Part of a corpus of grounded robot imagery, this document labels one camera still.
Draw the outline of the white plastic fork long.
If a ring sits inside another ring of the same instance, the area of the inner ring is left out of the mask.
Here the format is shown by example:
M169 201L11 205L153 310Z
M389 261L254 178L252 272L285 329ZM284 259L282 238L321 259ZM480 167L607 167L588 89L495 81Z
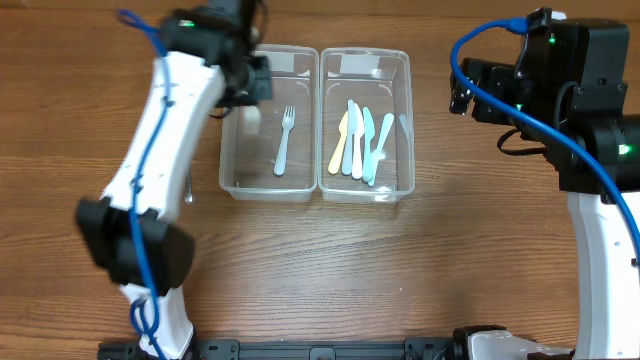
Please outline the white plastic fork long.
M260 131L261 112L258 106L242 108L242 129L245 135L257 136Z

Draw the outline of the white plastic fork short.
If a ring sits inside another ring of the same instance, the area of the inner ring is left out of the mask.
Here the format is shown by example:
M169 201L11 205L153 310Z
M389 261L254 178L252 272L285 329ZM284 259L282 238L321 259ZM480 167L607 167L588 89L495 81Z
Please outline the white plastic fork short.
M295 107L287 106L284 111L284 116L282 120L282 137L278 149L278 153L275 160L274 165L274 174L276 176L282 176L285 172L286 168L286 157L288 150L288 140L290 131L293 129L295 124Z

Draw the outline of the mint green plastic knife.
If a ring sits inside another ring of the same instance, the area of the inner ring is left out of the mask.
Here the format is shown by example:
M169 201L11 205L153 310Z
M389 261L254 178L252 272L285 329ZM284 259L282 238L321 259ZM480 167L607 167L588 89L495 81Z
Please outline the mint green plastic knife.
M364 182L368 183L373 177L373 157L371 142L375 136L375 124L373 116L368 107L363 108L364 118L364 130L365 130L365 143L364 143L364 156L363 156L363 176Z

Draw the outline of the light blue plastic knife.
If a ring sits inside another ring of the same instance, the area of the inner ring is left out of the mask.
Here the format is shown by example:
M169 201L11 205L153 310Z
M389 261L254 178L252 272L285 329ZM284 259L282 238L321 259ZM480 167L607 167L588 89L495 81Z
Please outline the light blue plastic knife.
M378 164L385 157L385 155L383 154L384 145L385 145L386 140L388 138L388 135L389 135L389 133L391 131L391 127L393 125L394 119L395 119L395 116L392 113L387 113L383 118L382 127L381 127L381 131L380 131L380 134L379 134L377 147L372 153L373 173L372 173L371 180L368 182L368 185L370 187L372 187L375 184Z

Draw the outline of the yellow plastic knife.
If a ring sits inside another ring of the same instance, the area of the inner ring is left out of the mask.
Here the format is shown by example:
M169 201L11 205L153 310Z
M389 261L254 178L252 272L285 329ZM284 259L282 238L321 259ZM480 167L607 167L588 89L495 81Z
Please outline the yellow plastic knife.
M344 113L340 121L338 130L340 137L327 167L327 170L331 175L336 175L341 168L341 162L348 131L348 112Z

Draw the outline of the pale blue plastic knife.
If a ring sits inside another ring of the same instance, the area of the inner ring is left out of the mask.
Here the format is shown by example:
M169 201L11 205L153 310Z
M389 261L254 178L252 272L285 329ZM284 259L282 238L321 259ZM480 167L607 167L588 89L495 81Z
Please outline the pale blue plastic knife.
M356 106L353 100L348 101L348 122L347 122L347 137L345 141L345 149L342 159L342 174L347 176L352 173L353 168L353 147L354 147L354 134L358 128Z

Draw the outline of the small silver metal fork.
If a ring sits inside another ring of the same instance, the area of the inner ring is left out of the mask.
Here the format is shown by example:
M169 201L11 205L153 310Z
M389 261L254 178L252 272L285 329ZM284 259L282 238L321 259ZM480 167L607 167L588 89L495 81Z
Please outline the small silver metal fork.
M187 171L186 180L185 180L185 202L192 203L193 202L193 189L192 189L192 176L191 170Z

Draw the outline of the white plastic knife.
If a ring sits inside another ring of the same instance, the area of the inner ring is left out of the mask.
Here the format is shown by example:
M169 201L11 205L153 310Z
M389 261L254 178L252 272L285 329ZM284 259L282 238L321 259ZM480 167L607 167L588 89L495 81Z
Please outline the white plastic knife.
M355 180L360 180L363 176L363 160L361 150L361 140L365 133L364 119L361 108L355 103L356 109L356 131L354 133L354 149L353 149L353 164L352 164L352 177Z

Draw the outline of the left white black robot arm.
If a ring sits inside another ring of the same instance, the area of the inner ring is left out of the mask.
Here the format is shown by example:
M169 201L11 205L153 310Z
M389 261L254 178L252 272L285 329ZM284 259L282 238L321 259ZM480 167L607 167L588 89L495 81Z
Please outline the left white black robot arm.
M121 9L155 57L151 85L128 151L96 199L81 199L76 225L94 263L128 299L138 342L130 359L196 359L196 330L183 283L195 241L176 223L207 121L272 96L268 60L256 54L267 24L259 0L211 1L176 9L158 26Z

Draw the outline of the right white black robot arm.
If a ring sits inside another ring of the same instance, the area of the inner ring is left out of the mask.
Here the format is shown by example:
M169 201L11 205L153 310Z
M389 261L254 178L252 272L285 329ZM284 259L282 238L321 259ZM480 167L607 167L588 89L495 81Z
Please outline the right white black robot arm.
M548 8L498 27L523 39L512 64L450 55L454 114L503 125L558 174L577 245L579 329L571 349L501 327L460 329L453 359L635 359L639 355L639 119L624 111L630 31Z

